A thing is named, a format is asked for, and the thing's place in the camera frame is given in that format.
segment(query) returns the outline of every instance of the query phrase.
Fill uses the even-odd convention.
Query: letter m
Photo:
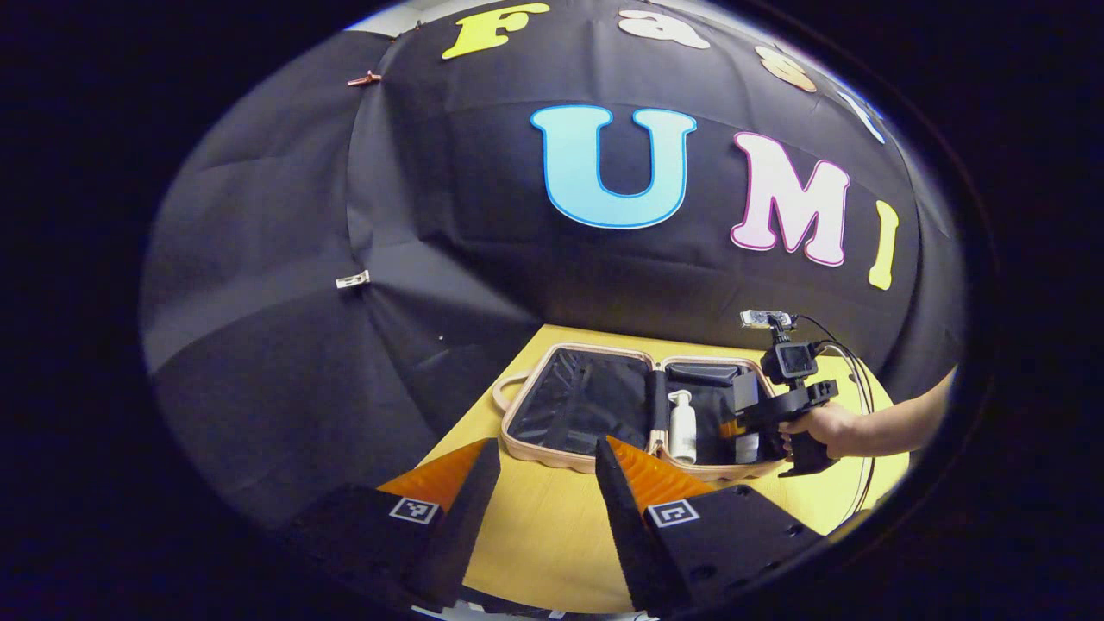
[[[741,131],[733,138],[747,154],[747,209],[732,228],[732,243],[749,250],[771,250],[777,235],[771,230],[772,209],[778,214],[786,252],[794,252],[816,224],[805,255],[822,265],[843,263],[843,214],[851,179],[840,167],[820,160],[802,188],[794,165],[777,141]]]

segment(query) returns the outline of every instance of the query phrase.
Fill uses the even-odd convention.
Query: clip
[[[372,72],[368,72],[364,77],[358,77],[357,80],[350,80],[346,82],[346,86],[363,86],[364,84],[371,84],[373,82],[379,82],[383,80],[382,75],[376,75]]]
[[[372,278],[369,277],[368,270],[364,270],[363,272],[357,274],[355,276],[346,276],[344,278],[338,278],[337,281],[335,281],[335,284],[337,284],[338,288],[346,288],[346,287],[354,287],[357,285],[362,285],[364,283],[370,283],[370,282],[372,282]]]

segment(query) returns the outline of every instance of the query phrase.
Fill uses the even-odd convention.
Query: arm
[[[814,408],[778,430],[786,434],[808,431],[828,446],[832,459],[848,455],[880,457],[914,451],[932,439],[947,409],[947,397],[957,367],[927,392],[895,406],[859,417],[834,402]]]

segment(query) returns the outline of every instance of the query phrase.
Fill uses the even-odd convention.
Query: orange gripper pad
[[[721,438],[724,438],[725,440],[729,438],[733,438],[735,435],[740,435],[745,431],[747,430],[740,427],[734,420],[729,421],[726,423],[721,423]]]
[[[611,435],[606,436],[633,490],[636,508],[644,514],[649,505],[661,505],[708,494],[714,490],[678,467]]]
[[[476,463],[479,451],[491,438],[477,440],[465,446],[445,453],[427,464],[392,478],[376,487],[380,492],[406,496],[417,501],[437,503],[447,512],[453,507],[453,501],[460,493],[460,486],[468,477],[468,472]]]

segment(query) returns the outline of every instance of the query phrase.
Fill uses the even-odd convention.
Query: black fabric
[[[804,93],[762,67],[761,42],[658,6],[638,8],[692,23],[711,48],[626,34],[616,25],[625,3],[588,0],[531,15],[499,48],[440,59],[457,19],[498,6],[422,24],[381,60],[388,77],[365,91],[350,144],[351,242],[362,262],[383,264],[397,244],[431,245],[543,322],[687,341],[765,348],[769,336],[741,329],[737,314],[785,308],[834,328],[875,371],[885,364],[907,315],[920,244],[892,136],[874,140],[824,76],[810,70],[822,87]],[[679,212],[658,227],[611,231],[552,208],[542,137],[529,118],[565,103],[613,112],[601,172],[618,192],[639,191],[650,176],[647,133],[631,113],[693,116]],[[819,159],[847,170],[842,266],[732,244],[747,189],[746,158],[732,143],[742,129],[783,143],[803,183]],[[877,199],[901,220],[889,291],[867,282]]]
[[[730,365],[697,365],[716,369],[731,368]],[[762,389],[758,379],[750,370],[733,378],[733,386],[711,386],[700,381],[673,381],[668,370],[667,392],[687,390],[690,392],[690,407],[693,408],[697,429],[698,461],[696,465],[729,465],[736,463],[735,446],[732,439],[720,435],[721,424],[733,419],[737,408],[757,403]],[[667,414],[673,411],[673,404],[666,398]]]
[[[732,386],[733,380],[747,368],[743,365],[716,365],[702,362],[672,362],[665,367],[671,381],[693,381],[707,386]]]
[[[560,348],[540,371],[510,421],[512,438],[594,456],[606,435],[645,449],[651,423],[638,358]]]
[[[185,347],[153,388],[208,483],[275,526],[338,485],[406,472],[437,442],[381,351],[357,296],[330,291]]]
[[[410,467],[542,324],[764,349],[767,331],[741,329],[739,312],[781,308],[829,326],[888,373],[894,398],[949,366],[960,242],[888,122],[875,120],[881,145],[815,70],[818,92],[799,91],[762,67],[753,36],[654,4],[566,0],[505,45],[440,59],[457,19],[498,6],[509,4],[394,42],[323,42],[231,109],[170,188],[142,282],[147,361],[181,445],[235,507],[267,523],[332,485]],[[625,8],[676,15],[711,46],[627,34]],[[344,85],[368,70],[384,80]],[[693,116],[680,210],[631,231],[560,214],[530,116],[564,103],[614,114],[599,166],[623,193],[651,172],[633,112]],[[730,241],[747,193],[739,130],[783,144],[802,183],[819,160],[848,172],[843,265]],[[901,220],[889,291],[867,282],[878,199]],[[335,278],[364,269],[371,284],[333,294]],[[278,364],[274,338],[285,343]],[[361,340],[335,343],[349,339]],[[365,375],[378,377],[351,387]],[[369,424],[381,403],[390,418]],[[348,433],[331,452],[293,438],[308,429]]]
[[[720,436],[720,427],[732,420],[737,408],[760,400],[758,379],[729,364],[692,366],[699,372],[737,375],[728,387],[672,380],[669,369],[679,369],[679,364],[652,371],[647,362],[629,356],[558,348],[522,398],[508,432],[521,442],[580,455],[594,456],[596,443],[606,435],[645,450],[652,429],[670,428],[673,404],[668,394],[688,390],[697,424],[698,465],[735,463],[732,440]]]
[[[184,164],[142,282],[162,413],[232,506],[270,525],[433,448],[538,329],[449,257],[350,251],[349,139],[390,38],[344,32],[245,96]],[[370,290],[335,278],[371,267]]]

